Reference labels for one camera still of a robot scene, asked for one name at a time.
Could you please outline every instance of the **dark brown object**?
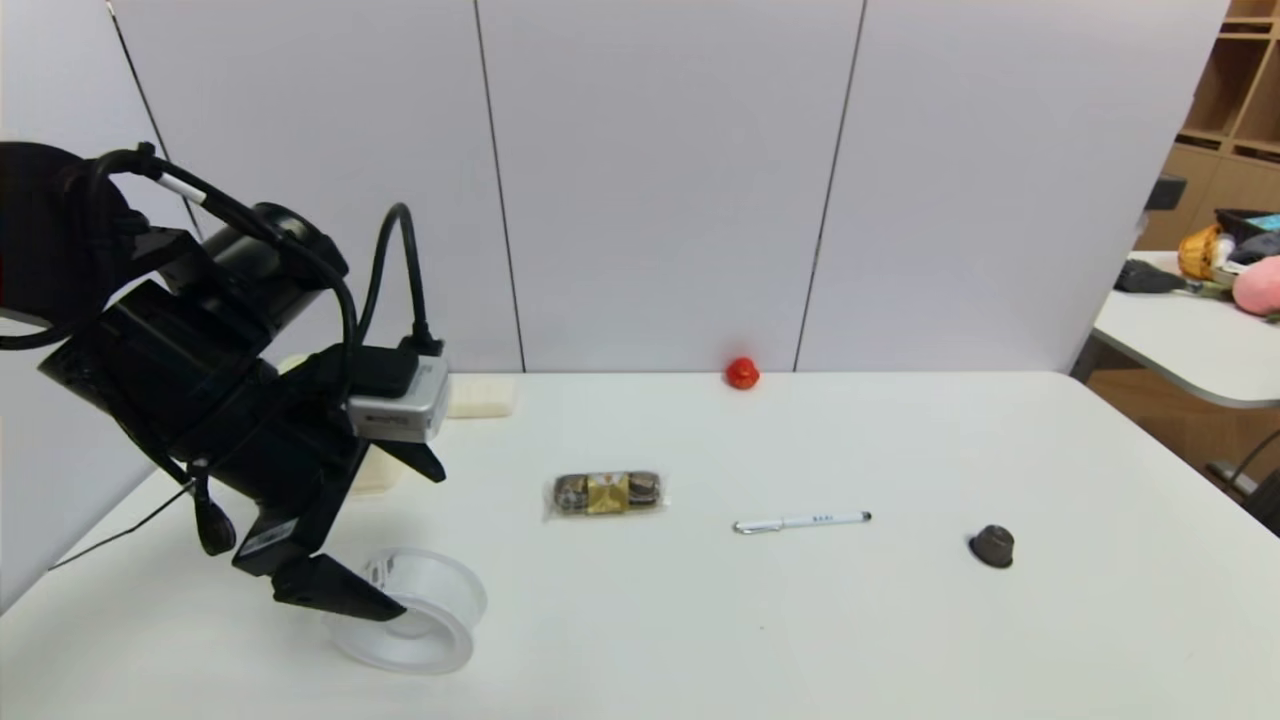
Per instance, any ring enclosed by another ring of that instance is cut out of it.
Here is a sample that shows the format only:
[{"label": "dark brown object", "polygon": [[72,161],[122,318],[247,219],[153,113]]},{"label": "dark brown object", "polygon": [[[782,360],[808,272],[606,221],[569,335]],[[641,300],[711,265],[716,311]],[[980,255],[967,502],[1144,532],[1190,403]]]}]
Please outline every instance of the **dark brown object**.
[{"label": "dark brown object", "polygon": [[969,550],[992,568],[1004,569],[1014,564],[1014,536],[1000,525],[987,525],[969,538]]}]

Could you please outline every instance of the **white wall panel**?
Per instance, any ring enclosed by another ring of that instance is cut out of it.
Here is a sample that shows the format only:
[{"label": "white wall panel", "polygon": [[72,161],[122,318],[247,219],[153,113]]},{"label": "white wall panel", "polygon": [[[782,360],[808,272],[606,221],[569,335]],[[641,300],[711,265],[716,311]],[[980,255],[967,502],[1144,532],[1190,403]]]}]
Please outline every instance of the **white wall panel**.
[{"label": "white wall panel", "polygon": [[[173,160],[338,242],[361,304],[383,214],[404,201],[431,327],[467,370],[521,368],[475,8],[463,0],[116,0]],[[206,232],[216,220],[201,219]],[[369,341],[410,324],[399,238]],[[340,333],[316,301],[268,356]]]},{"label": "white wall panel", "polygon": [[860,0],[479,8],[529,369],[790,369]]},{"label": "white wall panel", "polygon": [[[95,158],[156,142],[102,0],[4,0],[0,137]],[[118,178],[152,223],[191,227],[182,202]],[[0,334],[33,328],[0,320]],[[0,610],[141,480],[147,462],[115,423],[36,370],[50,350],[0,352],[4,561]]]},{"label": "white wall panel", "polygon": [[1225,6],[872,0],[799,368],[1065,370]]}]

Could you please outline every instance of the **panel seam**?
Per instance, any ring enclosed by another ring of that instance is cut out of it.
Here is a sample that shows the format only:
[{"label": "panel seam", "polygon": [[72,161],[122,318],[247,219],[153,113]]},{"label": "panel seam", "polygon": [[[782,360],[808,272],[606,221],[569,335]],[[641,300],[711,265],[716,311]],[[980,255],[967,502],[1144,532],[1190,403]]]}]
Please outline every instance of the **panel seam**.
[{"label": "panel seam", "polygon": [[831,209],[831,188],[836,183],[836,164],[840,160],[840,142],[845,136],[845,119],[849,117],[849,95],[854,88],[854,68],[858,67],[858,51],[863,46],[863,27],[867,24],[867,5],[872,0],[863,0],[863,8],[858,13],[858,32],[854,33],[854,56],[849,61],[849,79],[845,82],[845,104],[840,109],[840,127],[836,129],[836,150],[831,156],[831,174],[827,176],[827,197],[822,204],[822,219],[818,222],[818,242],[813,249],[813,266],[809,269],[809,291],[804,296],[804,314],[800,315],[800,337],[796,338],[796,357],[791,364],[791,372],[800,370],[800,351],[804,347],[804,329],[809,322],[809,304],[813,301],[813,286],[818,277],[818,259],[822,255],[822,240],[827,231],[827,211]]}]

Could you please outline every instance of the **plastic wrapper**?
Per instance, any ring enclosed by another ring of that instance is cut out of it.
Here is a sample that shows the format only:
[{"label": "plastic wrapper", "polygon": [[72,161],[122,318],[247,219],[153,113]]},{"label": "plastic wrapper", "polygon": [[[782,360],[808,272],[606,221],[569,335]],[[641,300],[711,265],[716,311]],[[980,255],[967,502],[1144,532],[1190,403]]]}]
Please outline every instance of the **plastic wrapper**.
[{"label": "plastic wrapper", "polygon": [[550,516],[653,512],[668,505],[666,480],[648,470],[575,473],[547,486]]}]

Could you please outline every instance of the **gold foil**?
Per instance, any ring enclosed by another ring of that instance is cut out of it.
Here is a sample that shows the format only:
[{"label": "gold foil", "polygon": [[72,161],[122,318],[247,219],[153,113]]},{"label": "gold foil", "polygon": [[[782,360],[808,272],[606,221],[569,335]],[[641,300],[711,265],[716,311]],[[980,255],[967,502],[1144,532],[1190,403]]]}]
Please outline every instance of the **gold foil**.
[{"label": "gold foil", "polygon": [[630,473],[595,473],[586,477],[586,514],[626,512],[631,509]]}]

